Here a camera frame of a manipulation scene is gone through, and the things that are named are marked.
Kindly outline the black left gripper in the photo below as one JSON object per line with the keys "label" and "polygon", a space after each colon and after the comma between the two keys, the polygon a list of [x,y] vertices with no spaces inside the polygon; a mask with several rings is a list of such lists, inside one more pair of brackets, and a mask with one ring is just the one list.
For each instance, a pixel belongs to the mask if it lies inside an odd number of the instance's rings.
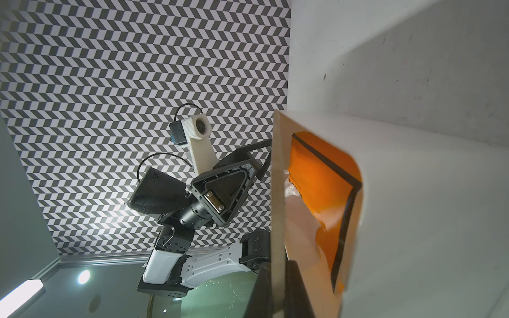
{"label": "black left gripper", "polygon": [[[269,148],[263,165],[242,162],[253,158],[251,153],[262,148]],[[269,169],[271,152],[272,139],[244,145],[221,159],[213,167],[215,169],[192,180],[191,193],[204,205],[217,226],[226,226],[238,214],[255,179],[262,180]]]}

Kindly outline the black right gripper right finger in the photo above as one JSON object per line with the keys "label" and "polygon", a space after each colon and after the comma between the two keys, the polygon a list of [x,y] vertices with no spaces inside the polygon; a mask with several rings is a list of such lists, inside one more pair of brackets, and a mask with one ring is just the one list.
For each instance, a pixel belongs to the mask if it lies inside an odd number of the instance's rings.
{"label": "black right gripper right finger", "polygon": [[286,318],[315,317],[298,264],[286,261],[284,316]]}

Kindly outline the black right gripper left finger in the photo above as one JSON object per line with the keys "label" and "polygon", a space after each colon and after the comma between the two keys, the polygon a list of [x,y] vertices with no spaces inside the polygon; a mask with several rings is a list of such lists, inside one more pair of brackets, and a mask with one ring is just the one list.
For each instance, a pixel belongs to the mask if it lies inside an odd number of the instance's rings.
{"label": "black right gripper left finger", "polygon": [[271,263],[261,265],[247,304],[244,318],[268,318],[273,316]]}

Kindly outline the orange tissue pack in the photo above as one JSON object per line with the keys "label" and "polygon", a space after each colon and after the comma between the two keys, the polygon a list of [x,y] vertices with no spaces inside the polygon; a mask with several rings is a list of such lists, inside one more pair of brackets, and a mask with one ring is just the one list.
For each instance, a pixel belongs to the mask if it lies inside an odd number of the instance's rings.
{"label": "orange tissue pack", "polygon": [[311,132],[296,132],[287,173],[286,251],[309,281],[339,295],[347,232],[363,186],[360,169],[346,152]]}

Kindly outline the yellow wooden lid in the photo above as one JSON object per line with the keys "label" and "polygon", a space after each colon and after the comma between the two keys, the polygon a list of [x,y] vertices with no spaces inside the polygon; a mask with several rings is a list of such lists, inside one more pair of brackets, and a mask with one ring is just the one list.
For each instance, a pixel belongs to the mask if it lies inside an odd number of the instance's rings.
{"label": "yellow wooden lid", "polygon": [[286,283],[286,230],[285,171],[290,162],[291,122],[283,111],[274,112],[273,144],[271,155],[271,280],[273,317],[284,317]]}

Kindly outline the white plastic box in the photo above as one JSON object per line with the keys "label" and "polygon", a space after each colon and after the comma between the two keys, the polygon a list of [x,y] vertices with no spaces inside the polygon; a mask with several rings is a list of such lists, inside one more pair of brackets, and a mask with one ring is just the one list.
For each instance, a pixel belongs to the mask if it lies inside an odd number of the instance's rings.
{"label": "white plastic box", "polygon": [[316,317],[508,316],[506,147],[334,113],[283,112],[292,135],[311,132],[346,152],[362,176],[342,293],[300,271]]}

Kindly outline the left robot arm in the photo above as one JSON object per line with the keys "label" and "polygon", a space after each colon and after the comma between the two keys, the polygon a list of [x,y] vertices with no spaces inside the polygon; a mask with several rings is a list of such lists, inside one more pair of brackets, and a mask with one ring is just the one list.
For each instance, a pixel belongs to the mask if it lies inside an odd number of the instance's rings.
{"label": "left robot arm", "polygon": [[237,216],[255,180],[266,174],[270,159],[260,163],[253,151],[270,148],[263,140],[238,148],[190,185],[149,168],[127,205],[155,216],[162,229],[155,241],[137,291],[168,298],[183,298],[201,283],[235,272],[256,272],[270,262],[270,232],[256,229],[240,241],[203,255],[188,251],[202,227],[226,226]]}

